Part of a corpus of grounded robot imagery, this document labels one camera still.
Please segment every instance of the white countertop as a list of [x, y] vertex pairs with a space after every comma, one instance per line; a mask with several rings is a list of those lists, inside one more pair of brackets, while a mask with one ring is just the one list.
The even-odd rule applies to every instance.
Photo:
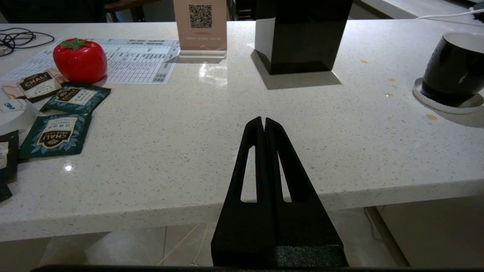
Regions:
[[[23, 27], [56, 37], [177, 39], [175, 23]], [[0, 241], [216, 221], [244, 126], [257, 116], [284, 126], [327, 209], [482, 194], [484, 109], [454, 117], [466, 126], [411, 93], [441, 35], [456, 28], [484, 32], [349, 21], [333, 70], [341, 84], [329, 85], [329, 73], [260, 74], [251, 59], [255, 22], [229, 22], [226, 60], [178, 63], [168, 85], [107, 84], [113, 91], [95, 110], [81, 154], [19, 164], [14, 196], [0, 203]], [[41, 50], [0, 59], [0, 76]], [[299, 88], [283, 89], [290, 86]]]
[[[427, 15], [452, 15], [470, 11], [457, 1], [447, 0], [362, 0], [394, 19], [414, 19]], [[435, 17], [431, 20], [484, 26], [474, 15]]]

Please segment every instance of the white saucer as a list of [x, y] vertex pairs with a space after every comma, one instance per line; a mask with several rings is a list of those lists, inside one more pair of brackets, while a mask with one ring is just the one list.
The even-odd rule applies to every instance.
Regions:
[[413, 86], [413, 95], [418, 100], [420, 100], [420, 102], [436, 110], [452, 113], [452, 114], [469, 114], [471, 112], [478, 110], [484, 104], [483, 97], [480, 94], [476, 94], [475, 96], [472, 96], [469, 100], [462, 103], [459, 107], [451, 107], [451, 106], [443, 105], [439, 102], [436, 102], [426, 97], [420, 92], [422, 90], [423, 81], [424, 81], [423, 78], [418, 78], [415, 81], [415, 85]]

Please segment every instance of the black tissue box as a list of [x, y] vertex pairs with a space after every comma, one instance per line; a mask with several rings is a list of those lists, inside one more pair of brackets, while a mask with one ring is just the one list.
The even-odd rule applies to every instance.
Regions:
[[330, 71], [353, 0], [257, 0], [256, 51], [269, 74]]

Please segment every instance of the black cup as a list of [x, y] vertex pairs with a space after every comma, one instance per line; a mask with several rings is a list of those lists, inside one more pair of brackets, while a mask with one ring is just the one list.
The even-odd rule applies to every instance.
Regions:
[[444, 34], [427, 65], [422, 94], [457, 107], [484, 88], [484, 35]]

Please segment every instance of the qr code sign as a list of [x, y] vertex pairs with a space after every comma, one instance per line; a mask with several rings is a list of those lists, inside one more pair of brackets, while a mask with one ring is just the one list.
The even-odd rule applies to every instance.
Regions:
[[212, 5], [188, 5], [190, 25], [193, 29], [212, 28]]

